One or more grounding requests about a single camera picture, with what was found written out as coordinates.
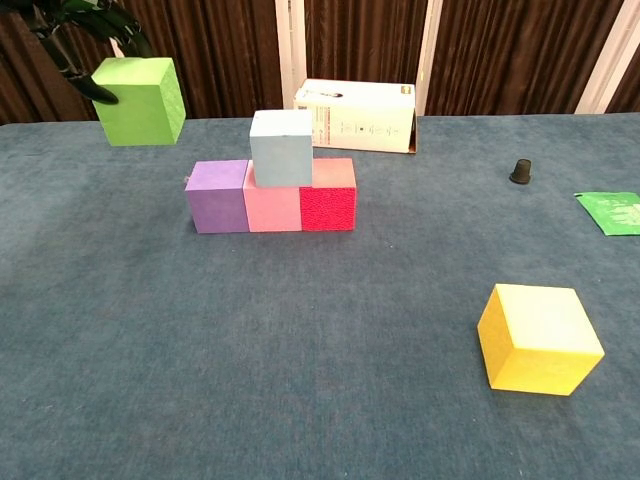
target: light blue cube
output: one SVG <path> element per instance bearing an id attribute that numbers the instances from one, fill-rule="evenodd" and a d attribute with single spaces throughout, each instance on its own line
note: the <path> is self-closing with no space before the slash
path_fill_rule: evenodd
<path id="1" fill-rule="evenodd" d="M 258 110 L 249 139 L 258 187 L 308 187 L 313 174 L 309 110 Z"/>

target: brown curtain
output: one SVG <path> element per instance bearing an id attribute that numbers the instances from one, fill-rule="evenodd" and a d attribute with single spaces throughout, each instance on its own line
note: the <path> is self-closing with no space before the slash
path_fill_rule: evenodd
<path id="1" fill-rule="evenodd" d="M 88 71 L 113 52 L 85 32 L 65 25 Z M 16 14 L 0 15 L 0 125 L 94 120 L 91 102 L 78 95 Z"/>
<path id="2" fill-rule="evenodd" d="M 252 116 L 282 108 L 273 0 L 121 0 L 140 21 L 156 55 L 175 59 L 190 118 Z M 101 44 L 65 26 L 88 71 L 107 56 Z M 91 102 L 57 72 L 15 15 L 0 15 L 0 124 L 94 120 Z"/>
<path id="3" fill-rule="evenodd" d="M 156 55 L 176 62 L 189 118 L 282 108 L 273 0 L 123 0 Z"/>
<path id="4" fill-rule="evenodd" d="M 623 0 L 444 0 L 427 115 L 573 113 Z"/>
<path id="5" fill-rule="evenodd" d="M 427 0 L 305 0 L 307 76 L 415 83 Z"/>
<path id="6" fill-rule="evenodd" d="M 616 112 L 640 112 L 640 47 L 607 108 L 607 113 Z"/>

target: purple cube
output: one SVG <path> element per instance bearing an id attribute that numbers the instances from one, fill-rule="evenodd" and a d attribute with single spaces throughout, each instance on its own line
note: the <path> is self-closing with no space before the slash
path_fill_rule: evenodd
<path id="1" fill-rule="evenodd" d="M 248 160 L 196 162 L 185 192 L 198 233 L 248 232 L 244 176 Z"/>

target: table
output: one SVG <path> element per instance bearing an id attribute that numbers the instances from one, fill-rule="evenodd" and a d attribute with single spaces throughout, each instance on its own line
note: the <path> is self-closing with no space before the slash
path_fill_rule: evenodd
<path id="1" fill-rule="evenodd" d="M 199 236 L 184 177 L 250 123 L 0 128 L 0 478 L 637 475 L 640 237 L 573 194 L 640 191 L 639 114 L 423 117 L 417 155 L 316 149 L 355 232 Z M 499 282 L 578 292 L 606 356 L 573 396 L 489 388 Z"/>

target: stacked blocks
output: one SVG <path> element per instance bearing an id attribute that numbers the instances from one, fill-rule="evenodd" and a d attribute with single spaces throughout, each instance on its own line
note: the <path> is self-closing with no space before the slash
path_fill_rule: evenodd
<path id="1" fill-rule="evenodd" d="M 478 334 L 498 390 L 570 395 L 604 357 L 571 288 L 497 284 Z"/>
<path id="2" fill-rule="evenodd" d="M 172 59 L 107 58 L 92 78 L 119 100 L 116 105 L 94 102 L 111 145 L 177 142 L 186 115 Z"/>
<path id="3" fill-rule="evenodd" d="M 300 188 L 302 230 L 353 230 L 356 222 L 356 177 L 350 158 L 313 160 L 313 183 Z"/>
<path id="4" fill-rule="evenodd" d="M 313 158 L 308 113 L 256 112 L 253 160 L 196 163 L 185 191 L 198 233 L 355 229 L 353 161 Z"/>
<path id="5" fill-rule="evenodd" d="M 311 185 L 313 147 L 309 110 L 260 110 L 249 139 L 258 187 Z"/>
<path id="6" fill-rule="evenodd" d="M 248 232 L 244 203 L 247 160 L 198 162 L 186 192 L 198 233 Z"/>

